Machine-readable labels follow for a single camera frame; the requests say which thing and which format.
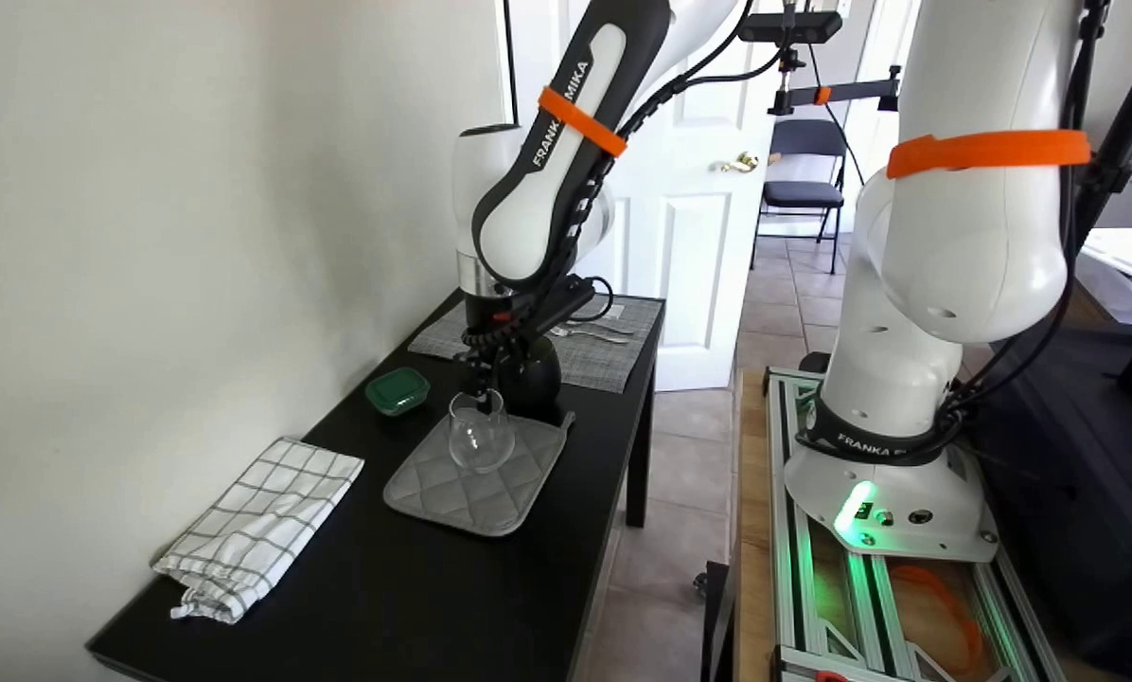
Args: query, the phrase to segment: white towel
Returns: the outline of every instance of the white towel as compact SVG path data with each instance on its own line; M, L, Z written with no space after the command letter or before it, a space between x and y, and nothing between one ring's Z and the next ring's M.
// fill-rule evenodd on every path
M150 561L157 571L184 587L171 619L235 624L278 587L359 471L365 457L297 439L267 447L249 471Z

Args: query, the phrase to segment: table leg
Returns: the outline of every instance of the table leg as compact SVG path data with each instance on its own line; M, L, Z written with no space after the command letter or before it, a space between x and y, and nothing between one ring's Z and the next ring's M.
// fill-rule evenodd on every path
M627 510L626 510L627 526L643 526L643 510L646 510L650 401L654 401L654 380L646 380L635 442L627 457Z

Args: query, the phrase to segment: green light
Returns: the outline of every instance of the green light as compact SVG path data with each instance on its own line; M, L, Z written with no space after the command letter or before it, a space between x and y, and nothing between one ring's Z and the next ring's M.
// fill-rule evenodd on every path
M858 544L857 515L870 496L874 496L874 480L857 480L857 489L843 496L843 504L832 518L832 530L841 535L841 543Z

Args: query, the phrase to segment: door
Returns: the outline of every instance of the door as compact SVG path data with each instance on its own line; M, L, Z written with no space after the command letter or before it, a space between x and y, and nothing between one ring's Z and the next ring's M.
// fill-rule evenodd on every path
M514 5L524 121L582 7L582 0ZM745 71L765 57L768 47L733 43L708 71ZM577 271L598 271L612 293L668 298L658 390L730 385L773 86L776 74L759 74L679 93L627 139L601 192L609 230Z

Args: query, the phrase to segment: orange band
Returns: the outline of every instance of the orange band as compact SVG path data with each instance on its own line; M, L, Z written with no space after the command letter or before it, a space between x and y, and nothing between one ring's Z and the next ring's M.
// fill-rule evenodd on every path
M971 165L1084 165L1092 163L1092 139L1080 130L998 130L978 136L913 136L892 146L890 177L923 169L971 169Z
M606 130L598 117L577 110L571 100L563 100L561 91L545 86L538 107L545 115L553 115L556 121L571 125L577 131L582 131L593 146L601 146L606 154L621 154L627 146L626 136L617 136L612 130Z

